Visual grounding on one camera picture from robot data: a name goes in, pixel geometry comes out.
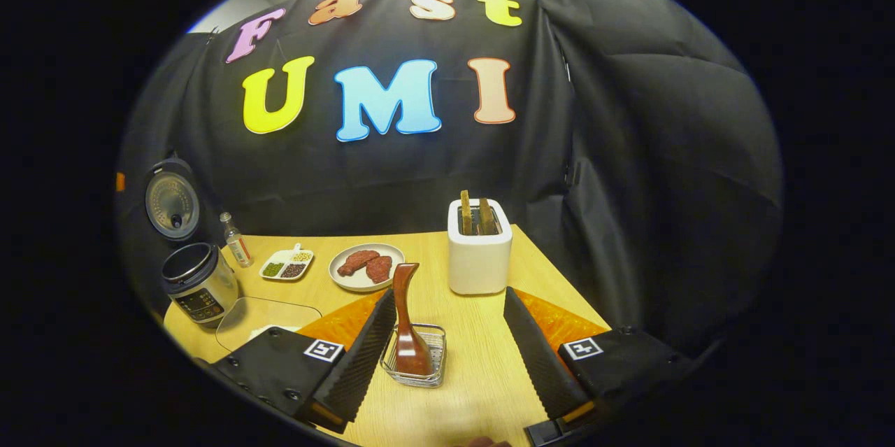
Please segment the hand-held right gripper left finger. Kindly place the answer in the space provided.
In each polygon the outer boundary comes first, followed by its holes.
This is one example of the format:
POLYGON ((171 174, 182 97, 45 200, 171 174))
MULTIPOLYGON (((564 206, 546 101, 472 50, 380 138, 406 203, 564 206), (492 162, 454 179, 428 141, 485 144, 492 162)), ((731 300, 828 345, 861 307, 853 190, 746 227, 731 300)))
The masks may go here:
POLYGON ((393 291, 378 290, 304 332, 262 330, 210 363, 210 371, 288 418, 343 433, 364 402, 395 322, 393 291))

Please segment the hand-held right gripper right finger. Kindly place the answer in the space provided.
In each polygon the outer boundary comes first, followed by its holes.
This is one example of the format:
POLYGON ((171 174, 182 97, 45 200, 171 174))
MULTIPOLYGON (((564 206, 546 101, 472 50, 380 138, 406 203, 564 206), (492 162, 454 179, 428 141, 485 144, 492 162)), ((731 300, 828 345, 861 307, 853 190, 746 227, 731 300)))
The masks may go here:
POLYGON ((637 409, 697 363, 645 330, 607 329, 517 288, 503 317, 547 417, 568 425, 637 409))

